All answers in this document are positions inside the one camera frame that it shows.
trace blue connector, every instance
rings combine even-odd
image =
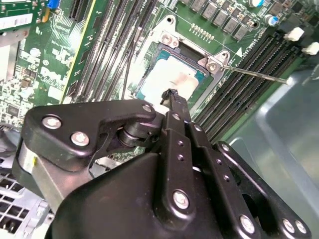
[[[59,4],[60,4],[60,0],[49,0],[47,7],[49,9],[55,9],[55,8],[58,8]]]

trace bolt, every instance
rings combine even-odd
[[[149,105],[143,105],[143,109],[147,112],[151,112],[152,108]]]
[[[161,41],[165,44],[165,45],[170,45],[172,42],[172,38],[171,36],[165,34],[163,35],[163,37],[161,38]]]
[[[75,132],[71,135],[71,141],[77,146],[87,146],[90,142],[90,139],[83,132]]]
[[[246,232],[250,234],[255,232],[254,224],[251,222],[251,220],[247,216],[241,215],[240,222],[241,222],[241,225],[243,225],[243,228],[246,230]]]
[[[181,209],[186,209],[189,206],[189,200],[187,196],[181,191],[175,191],[173,194],[173,199],[176,205]]]
[[[209,70],[210,72],[213,72],[215,69],[216,69],[216,64],[211,63],[211,64],[208,65],[208,70]]]
[[[283,223],[285,225],[285,228],[290,232],[290,233],[295,233],[295,229],[293,227],[293,225],[287,220],[287,219],[283,219]]]
[[[225,151],[229,151],[229,147],[226,144],[221,145]]]
[[[48,116],[42,120],[42,124],[49,129],[57,129],[61,127],[62,122],[56,117]]]
[[[201,128],[198,125],[195,124],[194,127],[197,131],[201,131]]]
[[[303,234],[307,233],[306,228],[304,227],[304,225],[301,222],[296,221],[296,226],[299,229],[299,231],[302,232]]]
[[[173,114],[173,117],[174,117],[174,119],[176,119],[176,120],[180,120],[179,115],[178,115],[178,114],[176,114],[176,113],[174,113],[174,114]]]

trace capacitor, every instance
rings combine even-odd
[[[248,5],[250,7],[259,7],[264,4],[265,0],[248,0]]]
[[[276,16],[268,14],[265,16],[264,21],[269,26],[275,26],[278,23],[279,19]]]

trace motherboard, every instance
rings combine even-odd
[[[311,0],[0,2],[0,118],[15,128],[40,105],[140,98],[165,112],[174,88],[215,142],[280,85],[224,65],[287,79],[319,51]]]

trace white connector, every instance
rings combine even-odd
[[[316,55],[319,52],[319,42],[313,42],[308,47],[302,49],[308,55]]]
[[[288,41],[298,41],[305,31],[300,27],[295,27],[290,32],[285,34],[284,38]]]

